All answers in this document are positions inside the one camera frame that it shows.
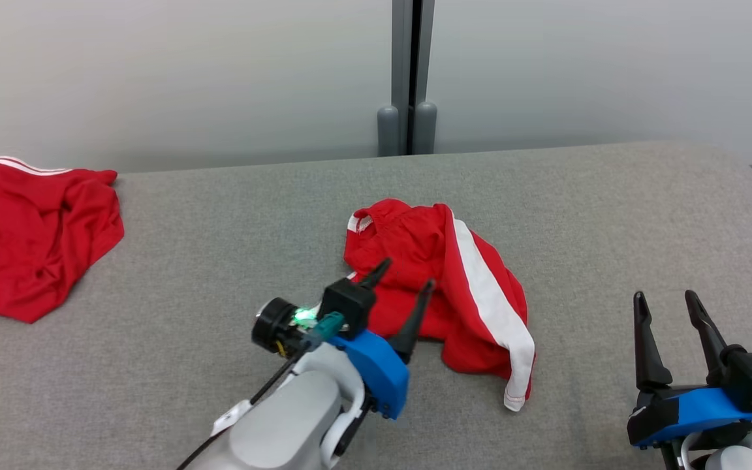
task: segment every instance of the white trim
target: white trim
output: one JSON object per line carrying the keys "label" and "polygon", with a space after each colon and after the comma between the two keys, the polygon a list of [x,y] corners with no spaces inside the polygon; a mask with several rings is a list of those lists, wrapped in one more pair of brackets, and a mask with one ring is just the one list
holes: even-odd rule
{"label": "white trim", "polygon": [[350,216],[350,220],[347,221],[347,230],[350,232],[361,233],[365,228],[373,223],[373,218],[370,216],[364,216],[358,218],[355,215]]}
{"label": "white trim", "polygon": [[44,172],[39,172],[39,170],[33,170],[32,168],[29,168],[27,166],[22,166],[21,164],[15,163],[15,161],[4,160],[4,159],[0,159],[0,165],[9,166],[11,168],[21,170],[22,172],[26,172],[29,175],[34,175],[34,176],[54,176],[54,175],[62,175],[62,173],[71,172],[71,170],[45,170]]}
{"label": "white trim", "polygon": [[498,280],[480,255],[472,232],[462,220],[454,220],[454,235],[460,251],[460,261],[469,281],[469,292],[478,309],[481,321],[495,342],[510,351],[512,374],[504,390],[504,406],[519,411],[525,400],[527,385],[535,355],[535,343],[522,319],[498,285]]}
{"label": "white trim", "polygon": [[42,173],[48,173],[48,172],[62,172],[63,170],[70,170],[70,168],[38,168],[33,166],[32,164],[25,163],[24,160],[19,160],[17,157],[8,157],[8,155],[0,155],[0,158],[4,158],[6,160],[15,161],[15,163],[21,163],[29,170],[34,170],[34,172],[42,172]]}

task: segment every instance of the white wall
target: white wall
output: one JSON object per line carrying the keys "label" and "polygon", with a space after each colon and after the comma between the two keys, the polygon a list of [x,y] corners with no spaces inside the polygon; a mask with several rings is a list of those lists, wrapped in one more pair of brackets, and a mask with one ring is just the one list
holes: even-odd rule
{"label": "white wall", "polygon": [[391,2],[0,0],[0,155],[161,170],[376,155]]}
{"label": "white wall", "polygon": [[680,138],[752,164],[752,1],[437,0],[435,151]]}

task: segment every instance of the gray fabric surface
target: gray fabric surface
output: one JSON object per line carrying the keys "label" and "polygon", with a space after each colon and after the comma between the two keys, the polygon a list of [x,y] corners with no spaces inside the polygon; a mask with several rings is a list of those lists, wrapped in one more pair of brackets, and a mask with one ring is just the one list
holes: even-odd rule
{"label": "gray fabric surface", "polygon": [[282,296],[346,273],[347,218],[384,197],[445,202],[522,281],[538,359],[504,381],[424,343],[405,416],[368,419],[339,468],[662,468],[629,446],[632,295],[676,383],[705,369],[695,289],[752,350],[752,171],[716,149],[639,143],[283,164],[120,178],[126,238],[34,325],[0,318],[0,468],[170,469],[281,360],[249,339]]}

